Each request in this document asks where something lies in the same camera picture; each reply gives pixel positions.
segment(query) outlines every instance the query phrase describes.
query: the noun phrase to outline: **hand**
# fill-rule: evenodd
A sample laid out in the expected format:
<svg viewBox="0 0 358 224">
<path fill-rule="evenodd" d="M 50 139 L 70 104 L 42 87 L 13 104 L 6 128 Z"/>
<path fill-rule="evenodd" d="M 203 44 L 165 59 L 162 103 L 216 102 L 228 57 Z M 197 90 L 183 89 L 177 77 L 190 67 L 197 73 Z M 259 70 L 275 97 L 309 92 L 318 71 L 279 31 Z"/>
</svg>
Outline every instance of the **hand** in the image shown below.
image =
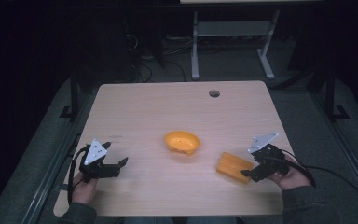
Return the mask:
<svg viewBox="0 0 358 224">
<path fill-rule="evenodd" d="M 89 183 L 85 183 L 83 181 L 83 174 L 79 172 L 74 177 L 74 185 L 75 186 L 72 193 L 72 202 L 73 203 L 83 203 L 90 204 L 94 199 L 95 190 L 97 188 L 98 179 L 91 179 Z"/>
<path fill-rule="evenodd" d="M 296 163 L 291 157 L 285 156 L 285 159 Z M 287 175 L 282 175 L 279 172 L 267 177 L 267 179 L 275 182 L 281 189 L 293 189 L 303 186 L 311 186 L 309 180 L 301 174 L 297 169 L 289 166 Z"/>
</svg>

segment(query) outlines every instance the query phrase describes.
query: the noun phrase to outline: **person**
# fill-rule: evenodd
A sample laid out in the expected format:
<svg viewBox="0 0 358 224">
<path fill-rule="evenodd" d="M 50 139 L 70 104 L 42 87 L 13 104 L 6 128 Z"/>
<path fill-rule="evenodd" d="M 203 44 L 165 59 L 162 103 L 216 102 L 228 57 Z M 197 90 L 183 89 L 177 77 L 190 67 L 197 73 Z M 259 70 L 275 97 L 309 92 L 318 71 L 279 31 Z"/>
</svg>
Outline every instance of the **person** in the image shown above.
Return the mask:
<svg viewBox="0 0 358 224">
<path fill-rule="evenodd" d="M 291 157 L 286 159 L 295 162 Z M 74 183 L 82 179 L 79 173 L 74 178 Z M 314 188 L 309 180 L 297 169 L 289 168 L 287 175 L 276 173 L 268 177 L 282 189 L 283 224 L 338 224 L 341 223 L 341 215 L 330 202 L 326 201 L 322 193 Z M 92 179 L 88 184 L 79 182 L 74 188 L 72 203 L 68 211 L 59 220 L 60 224 L 89 224 L 93 223 L 97 214 L 89 206 L 95 195 L 98 179 Z M 128 218 L 125 223 L 164 223 L 172 224 L 168 217 L 162 218 Z M 188 224 L 195 223 L 236 223 L 235 217 L 191 217 Z"/>
</svg>

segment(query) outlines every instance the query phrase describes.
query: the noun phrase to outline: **orange rectangular object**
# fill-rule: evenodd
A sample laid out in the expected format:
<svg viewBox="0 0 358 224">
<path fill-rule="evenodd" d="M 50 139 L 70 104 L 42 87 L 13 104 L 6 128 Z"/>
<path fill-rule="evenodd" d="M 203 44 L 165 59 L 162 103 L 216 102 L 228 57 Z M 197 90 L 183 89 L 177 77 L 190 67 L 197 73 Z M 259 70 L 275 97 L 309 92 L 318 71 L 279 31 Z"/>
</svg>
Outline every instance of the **orange rectangular object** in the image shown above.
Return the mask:
<svg viewBox="0 0 358 224">
<path fill-rule="evenodd" d="M 217 164 L 216 172 L 247 184 L 249 183 L 250 178 L 241 174 L 240 170 L 252 170 L 253 166 L 254 165 L 249 161 L 223 152 L 222 158 L 220 159 L 219 164 Z"/>
</svg>

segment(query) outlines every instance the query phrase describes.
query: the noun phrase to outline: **forearm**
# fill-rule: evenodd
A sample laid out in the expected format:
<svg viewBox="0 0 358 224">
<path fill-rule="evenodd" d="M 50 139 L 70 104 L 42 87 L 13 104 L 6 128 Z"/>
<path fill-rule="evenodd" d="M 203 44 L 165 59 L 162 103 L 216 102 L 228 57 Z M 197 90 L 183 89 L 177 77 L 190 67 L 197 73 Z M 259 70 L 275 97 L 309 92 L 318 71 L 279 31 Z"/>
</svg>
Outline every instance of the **forearm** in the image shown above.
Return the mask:
<svg viewBox="0 0 358 224">
<path fill-rule="evenodd" d="M 314 187 L 283 190 L 282 197 L 284 224 L 341 223 L 338 210 Z"/>
<path fill-rule="evenodd" d="M 72 203 L 68 211 L 62 216 L 60 224 L 91 224 L 97 213 L 95 209 L 83 203 Z"/>
</svg>

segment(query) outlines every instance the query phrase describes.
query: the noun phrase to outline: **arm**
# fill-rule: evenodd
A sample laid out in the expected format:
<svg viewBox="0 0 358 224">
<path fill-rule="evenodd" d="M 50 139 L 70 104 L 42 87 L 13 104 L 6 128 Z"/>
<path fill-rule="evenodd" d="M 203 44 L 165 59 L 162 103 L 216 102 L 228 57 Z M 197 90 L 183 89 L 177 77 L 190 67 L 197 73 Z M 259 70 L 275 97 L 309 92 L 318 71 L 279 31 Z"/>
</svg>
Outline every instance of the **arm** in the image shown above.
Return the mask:
<svg viewBox="0 0 358 224">
<path fill-rule="evenodd" d="M 60 224 L 90 224 L 94 223 L 97 216 L 95 209 L 89 206 L 95 196 L 98 179 L 91 179 L 89 183 L 83 182 L 83 174 L 79 173 L 74 178 L 72 203 L 68 211 L 59 220 Z"/>
<path fill-rule="evenodd" d="M 295 162 L 288 156 L 286 159 Z M 275 174 L 268 179 L 282 189 L 284 224 L 341 223 L 338 210 L 298 170 L 290 167 L 287 175 Z"/>
</svg>

